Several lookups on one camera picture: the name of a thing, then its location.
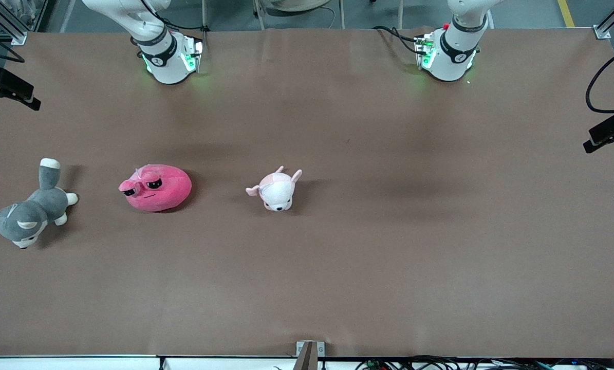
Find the plush toy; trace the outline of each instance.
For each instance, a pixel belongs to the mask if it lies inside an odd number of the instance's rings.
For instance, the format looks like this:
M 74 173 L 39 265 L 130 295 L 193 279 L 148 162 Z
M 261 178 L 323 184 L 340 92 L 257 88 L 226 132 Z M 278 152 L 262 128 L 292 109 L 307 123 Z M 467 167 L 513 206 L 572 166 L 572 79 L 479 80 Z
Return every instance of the plush toy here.
M 126 195 L 131 206 L 147 212 L 178 206 L 191 189 L 187 173 L 166 164 L 147 164 L 119 185 L 119 191 Z
M 264 201 L 264 207 L 269 211 L 286 211 L 293 204 L 293 191 L 295 183 L 302 176 L 302 170 L 297 170 L 293 177 L 282 173 L 284 166 L 277 171 L 265 176 L 259 185 L 246 188 L 245 191 L 251 197 L 260 196 Z
M 48 223 L 64 225 L 65 209 L 79 201 L 74 193 L 56 187 L 60 179 L 60 163 L 44 158 L 39 169 L 40 188 L 25 201 L 0 210 L 0 234 L 21 249 L 37 241 Z

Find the plush toy tail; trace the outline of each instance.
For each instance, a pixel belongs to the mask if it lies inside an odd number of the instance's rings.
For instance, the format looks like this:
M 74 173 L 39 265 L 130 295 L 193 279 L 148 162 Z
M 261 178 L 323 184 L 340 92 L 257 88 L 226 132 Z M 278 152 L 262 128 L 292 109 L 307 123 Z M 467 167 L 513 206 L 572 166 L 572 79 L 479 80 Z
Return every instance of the plush toy tail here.
M 51 158 L 44 158 L 40 162 L 39 170 L 40 188 L 52 189 L 60 180 L 60 162 Z

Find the pink and white plush toy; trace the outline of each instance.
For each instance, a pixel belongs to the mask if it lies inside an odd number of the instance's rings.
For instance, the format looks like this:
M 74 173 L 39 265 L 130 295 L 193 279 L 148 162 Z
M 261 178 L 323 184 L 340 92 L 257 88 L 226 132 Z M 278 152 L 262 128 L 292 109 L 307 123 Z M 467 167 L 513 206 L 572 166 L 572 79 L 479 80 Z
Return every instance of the pink and white plush toy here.
M 187 173 L 167 164 L 147 164 L 119 185 L 131 206 L 159 212 L 181 204 L 192 189 Z
M 293 191 L 295 183 L 302 176 L 302 170 L 297 170 L 293 177 L 282 173 L 284 166 L 277 171 L 265 176 L 259 185 L 253 188 L 246 188 L 248 196 L 260 196 L 264 201 L 264 207 L 269 211 L 286 211 L 293 204 Z

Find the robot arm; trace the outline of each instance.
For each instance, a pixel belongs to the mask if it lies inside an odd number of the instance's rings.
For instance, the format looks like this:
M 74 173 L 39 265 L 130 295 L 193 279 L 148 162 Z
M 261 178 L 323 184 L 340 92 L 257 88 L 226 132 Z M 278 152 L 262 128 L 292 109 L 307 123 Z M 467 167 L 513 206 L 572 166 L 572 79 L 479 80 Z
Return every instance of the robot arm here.
M 448 0 L 448 9 L 453 20 L 464 27 L 473 28 L 483 24 L 488 10 L 505 0 Z
M 488 27 L 487 12 L 505 0 L 448 0 L 453 21 L 415 43 L 417 63 L 433 77 L 455 81 L 471 68 L 478 41 Z
M 176 84 L 195 72 L 201 59 L 201 41 L 170 31 L 152 10 L 164 10 L 171 0 L 83 0 L 91 10 L 116 21 L 142 51 L 147 70 L 164 84 Z
M 170 0 L 146 0 L 154 10 L 165 10 Z M 163 33 L 165 24 L 149 13 L 141 0 L 83 0 L 86 7 L 116 21 L 135 40 L 149 41 Z

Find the metal bracket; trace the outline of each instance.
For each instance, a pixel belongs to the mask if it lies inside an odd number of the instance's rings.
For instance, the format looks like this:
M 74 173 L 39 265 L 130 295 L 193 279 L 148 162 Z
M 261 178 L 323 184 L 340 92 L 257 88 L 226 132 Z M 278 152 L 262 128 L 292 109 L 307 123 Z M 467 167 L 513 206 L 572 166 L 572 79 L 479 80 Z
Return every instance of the metal bracket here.
M 300 340 L 300 342 L 296 342 L 295 343 L 295 355 L 300 356 L 300 351 L 302 351 L 302 347 L 304 347 L 304 345 L 309 342 L 312 342 L 316 345 L 316 349 L 318 349 L 316 351 L 316 353 L 318 354 L 318 357 L 325 356 L 325 342 L 319 342 L 317 340 Z
M 592 26 L 592 30 L 595 32 L 595 37 L 597 38 L 597 40 L 605 40 L 610 38 L 610 32 L 608 30 L 606 30 L 605 32 L 601 32 L 599 30 L 599 26 L 596 24 Z
M 317 370 L 318 357 L 325 356 L 325 342 L 302 340 L 295 347 L 299 348 L 299 355 L 293 370 Z
M 589 129 L 590 140 L 583 143 L 586 153 L 590 154 L 599 148 L 614 143 L 614 115 Z
M 23 37 L 20 38 L 19 40 L 17 39 L 12 39 L 12 42 L 10 43 L 11 46 L 23 46 L 26 43 L 26 39 L 28 38 L 28 33 L 24 32 L 23 33 Z

